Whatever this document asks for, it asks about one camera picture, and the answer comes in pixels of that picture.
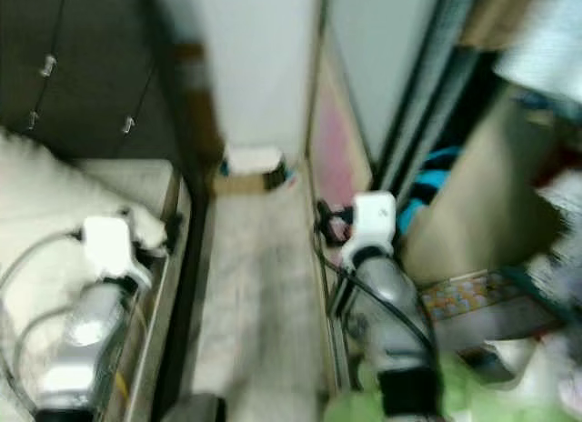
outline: floor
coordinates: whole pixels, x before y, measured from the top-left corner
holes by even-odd
[[[228,422],[318,421],[326,395],[307,183],[216,200],[191,392],[226,399]]]

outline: cable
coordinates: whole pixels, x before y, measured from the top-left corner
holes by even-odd
[[[56,13],[55,25],[53,26],[53,34],[51,35],[51,42],[49,46],[48,56],[52,57],[55,60],[55,64],[56,64],[56,49],[58,47],[59,36],[61,34],[61,27],[63,24],[65,13],[65,3],[66,0],[60,0],[59,2],[58,11]],[[39,111],[43,104],[45,93],[48,88],[50,72],[51,71],[49,70],[48,74],[45,76],[40,92],[38,93],[38,97],[36,98],[35,107],[32,111],[32,114],[35,115],[35,118],[33,118],[32,122],[29,125],[30,130],[33,130],[35,128],[35,120],[38,118]]]
[[[20,256],[6,269],[6,271],[0,276],[0,296],[5,290],[5,286],[8,284],[10,278],[15,273],[16,270],[39,248],[53,243],[57,240],[61,240],[67,237],[76,238],[78,236],[77,231],[61,231],[58,233],[49,234],[46,237],[35,241],[31,246],[29,246],[25,251],[20,254]]]
[[[338,275],[342,272],[341,267],[339,267],[338,265],[332,263],[327,257],[326,255],[323,253],[323,251],[321,250],[320,247],[317,246],[317,236],[319,234],[319,229],[317,227],[317,223],[313,224],[313,233],[312,233],[312,237],[311,237],[311,243],[313,245],[313,249],[316,253],[317,258],[319,258],[319,260],[321,260],[321,262],[330,270],[333,270],[334,272],[336,272]]]
[[[6,269],[6,271],[0,276],[0,296],[2,295],[3,291],[5,290],[6,285],[10,282],[10,278],[15,274],[16,270],[38,249],[43,246],[49,245],[57,240],[61,240],[63,238],[71,237],[75,238],[78,235],[76,231],[65,231],[65,232],[58,232],[53,233],[48,236],[45,236],[36,242],[34,242],[31,246],[29,246],[25,251]],[[8,386],[12,388],[20,402],[22,403],[23,407],[31,414],[31,416],[35,413],[35,403],[31,399],[30,396],[26,393],[26,391],[20,387],[17,378],[12,373],[8,362],[6,361],[4,351],[0,347],[0,369],[2,374],[4,374],[6,381],[8,382]]]
[[[35,328],[38,327],[39,325],[41,325],[43,322],[50,320],[54,317],[59,317],[59,316],[65,315],[66,313],[71,311],[71,309],[72,309],[72,306],[70,306],[70,305],[59,306],[57,308],[53,308],[52,310],[49,310],[46,313],[43,313],[42,315],[35,317],[26,326],[26,328],[22,331],[22,333],[20,333],[20,336],[18,337],[18,339],[16,340],[16,343],[15,343],[12,366],[13,366],[13,369],[15,371],[14,378],[15,378],[16,382],[18,383],[18,385],[20,387],[22,387],[22,389],[24,389],[24,386],[22,386],[22,375],[20,372],[21,362],[20,361],[21,361],[22,354],[23,354],[23,351],[25,348],[26,339],[35,330]]]
[[[334,263],[332,263],[331,261],[329,261],[329,259],[324,255],[323,251],[319,247],[317,247],[317,245],[316,245],[317,234],[318,234],[318,229],[317,229],[317,224],[315,223],[313,226],[313,238],[312,238],[313,248],[316,252],[317,257],[319,257],[319,259],[323,262],[323,264],[326,267],[328,267],[329,269],[336,272],[337,276],[339,276],[340,278],[343,277],[343,278],[347,279],[347,281],[349,281],[354,286],[356,286],[357,288],[362,290],[364,293],[366,293],[368,296],[370,296],[372,299],[374,299],[380,306],[382,306],[392,316],[394,316],[396,319],[398,319],[402,323],[402,325],[404,325],[412,333],[412,335],[418,340],[418,342],[421,344],[421,346],[427,351],[427,353],[431,357],[435,357],[437,354],[435,346],[425,336],[425,333],[423,333],[414,324],[414,322],[412,322],[412,320],[410,320],[408,318],[408,316],[406,314],[404,314],[397,306],[395,306],[391,302],[378,296],[378,294],[374,291],[374,289],[370,285],[361,281],[360,279],[356,278],[351,273],[343,270],[341,267],[339,267],[339,266],[335,265]],[[418,298],[418,302],[419,302],[421,308],[426,308],[424,306],[424,303],[422,302],[422,299],[420,299],[420,297]],[[433,331],[432,327],[428,327],[428,329],[429,329],[429,333],[431,335],[431,338],[433,338],[434,331]]]
[[[428,334],[430,335],[430,341],[433,342],[433,348],[434,348],[435,353],[436,353],[437,352],[437,332],[435,331],[435,324],[431,320],[430,313],[428,312],[428,308],[426,308],[425,301],[422,300],[422,297],[420,297],[420,294],[418,294],[418,296],[416,297],[416,302],[418,303],[418,306],[422,310],[423,322],[425,323],[426,328],[428,329]]]
[[[408,318],[408,316],[402,312],[402,310],[400,310],[397,306],[395,306],[391,302],[386,301],[385,299],[378,296],[376,294],[376,292],[374,291],[374,289],[372,289],[372,287],[370,287],[368,284],[364,283],[363,281],[359,280],[358,278],[356,278],[352,274],[350,274],[348,272],[342,272],[342,274],[340,274],[340,277],[342,276],[345,279],[347,279],[354,286],[356,286],[357,288],[362,290],[364,293],[366,293],[368,296],[373,298],[380,306],[382,306],[383,308],[388,310],[392,314],[392,316],[394,316],[400,322],[402,322],[402,324],[406,328],[408,328],[408,330],[410,330],[410,332],[416,337],[416,339],[419,341],[419,343],[425,348],[425,350],[428,352],[428,354],[430,354],[432,357],[435,355],[436,350],[435,350],[434,345],[425,336],[425,333],[423,333],[414,324],[414,322],[412,320],[410,320]]]
[[[134,107],[132,113],[130,113],[130,116],[127,116],[125,118],[123,132],[121,133],[119,144],[116,146],[116,148],[114,148],[113,158],[120,157],[122,150],[124,149],[124,146],[125,146],[126,137],[131,134],[132,128],[134,126],[137,126],[137,122],[139,120],[139,116],[140,116],[140,113],[142,111],[142,107],[144,106],[144,101],[146,100],[146,95],[147,95],[147,92],[149,90],[149,86],[150,86],[152,80],[154,79],[155,73],[156,73],[156,66],[155,66],[155,63],[152,62],[152,64],[149,67],[149,70],[147,71],[147,76],[145,77],[145,82],[144,82],[144,85],[142,87],[142,90],[139,92],[139,96],[137,98],[137,102],[135,103],[135,107]]]

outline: black cable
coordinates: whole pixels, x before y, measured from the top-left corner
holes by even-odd
[[[423,321],[425,322],[426,328],[428,329],[428,333],[430,335],[430,341],[433,342],[433,348],[434,348],[434,351],[436,354],[437,353],[437,332],[435,331],[435,324],[431,320],[430,313],[428,312],[428,308],[426,308],[425,301],[422,300],[422,297],[420,297],[420,294],[417,296],[416,302],[418,303],[418,306],[422,310],[423,318],[424,318]]]
[[[58,38],[59,38],[59,35],[61,33],[61,25],[63,24],[63,14],[65,12],[65,2],[66,2],[66,0],[60,0],[60,2],[59,2],[58,11],[56,13],[55,26],[53,28],[53,35],[51,37],[49,55],[54,57],[54,58],[56,58],[56,48],[58,46]],[[35,108],[33,109],[33,114],[36,114],[36,115],[39,114],[41,104],[43,104],[43,99],[45,98],[46,89],[48,88],[48,80],[49,79],[50,79],[50,77],[48,75],[45,77],[45,80],[43,81],[43,85],[40,89],[40,92],[38,94],[38,98],[36,99],[36,102],[35,102]]]
[[[435,357],[436,354],[437,354],[437,351],[436,351],[435,346],[425,336],[425,333],[423,333],[414,324],[414,322],[412,322],[412,320],[410,320],[408,318],[408,316],[406,314],[404,314],[397,306],[395,306],[391,302],[389,302],[389,301],[383,299],[382,297],[380,297],[374,291],[374,289],[372,287],[370,287],[367,283],[361,281],[360,279],[356,278],[351,273],[346,272],[345,270],[343,270],[338,265],[335,265],[334,263],[332,263],[331,261],[329,261],[329,259],[323,253],[323,251],[319,247],[317,247],[317,244],[316,244],[316,236],[317,236],[317,234],[318,234],[318,227],[317,227],[317,224],[315,223],[314,224],[314,227],[313,227],[313,238],[312,238],[313,248],[314,248],[314,250],[316,252],[317,257],[324,263],[324,265],[326,267],[328,267],[329,269],[333,270],[334,272],[336,272],[337,275],[340,278],[343,277],[343,278],[347,279],[347,281],[349,281],[354,286],[356,286],[357,288],[359,288],[360,290],[362,290],[364,293],[366,293],[368,296],[370,296],[372,299],[374,299],[380,306],[382,306],[392,316],[394,316],[396,319],[398,319],[412,333],[412,335],[418,340],[418,342],[420,343],[420,345],[427,351],[427,353],[431,357]],[[419,303],[419,305],[421,306],[421,308],[423,308],[423,307],[426,308],[424,306],[424,303],[422,302],[422,299],[420,299],[420,297],[418,298],[417,302]],[[431,334],[431,338],[433,338],[434,331],[433,331],[432,327],[428,327],[428,329],[429,329],[429,333]]]
[[[43,246],[49,245],[55,241],[61,240],[63,238],[77,238],[79,235],[76,231],[63,231],[58,233],[49,234],[36,242],[34,242],[31,246],[29,246],[25,251],[6,269],[6,271],[0,277],[0,296],[2,295],[3,291],[5,290],[6,285],[10,282],[10,278],[15,274],[16,270],[38,249]],[[32,398],[28,396],[26,391],[20,387],[19,382],[15,378],[12,369],[8,365],[6,361],[4,351],[0,347],[0,369],[2,374],[4,374],[8,386],[12,388],[15,395],[20,400],[23,407],[31,414],[31,416],[35,413],[35,403],[33,402]]]
[[[316,253],[317,258],[319,258],[319,260],[321,260],[321,262],[330,270],[333,270],[334,272],[336,272],[338,275],[341,273],[342,269],[341,267],[339,267],[338,265],[332,263],[327,257],[326,255],[323,253],[323,251],[321,250],[321,248],[319,248],[317,246],[317,235],[319,234],[319,229],[317,227],[317,223],[315,223],[313,225],[313,233],[312,233],[312,237],[311,237],[311,243],[313,245],[313,250]]]
[[[135,103],[135,107],[133,109],[133,112],[131,113],[130,116],[128,116],[125,119],[125,120],[131,121],[131,123],[124,124],[124,128],[123,128],[124,132],[122,133],[122,135],[120,137],[119,144],[114,149],[114,153],[112,156],[113,158],[118,158],[121,156],[121,153],[122,153],[124,146],[125,146],[126,137],[128,137],[131,134],[131,129],[134,126],[137,126],[137,122],[139,120],[139,115],[142,111],[142,107],[144,106],[144,101],[146,100],[147,91],[149,89],[149,86],[150,86],[152,80],[154,79],[155,73],[156,73],[156,66],[154,63],[152,63],[149,67],[149,70],[147,71],[147,76],[145,78],[144,86],[142,87],[142,90],[139,92],[139,97],[137,98],[137,102]]]
[[[357,288],[362,290],[364,293],[366,293],[368,296],[373,298],[380,306],[382,306],[383,308],[388,310],[392,314],[392,316],[394,316],[400,322],[402,322],[402,324],[406,328],[408,328],[408,330],[416,337],[418,342],[422,345],[422,347],[424,347],[424,349],[427,351],[428,354],[430,354],[430,356],[433,357],[436,354],[436,350],[435,350],[434,345],[430,342],[428,337],[425,336],[425,333],[423,333],[414,324],[414,322],[412,320],[410,320],[408,318],[408,316],[402,312],[402,310],[400,310],[397,306],[395,306],[391,302],[386,301],[385,299],[378,296],[376,294],[376,292],[374,291],[374,289],[372,289],[372,287],[370,287],[368,284],[364,283],[360,279],[356,278],[354,275],[352,275],[348,272],[342,272],[340,274],[340,277],[344,277],[345,279],[347,279],[354,286],[356,286]]]

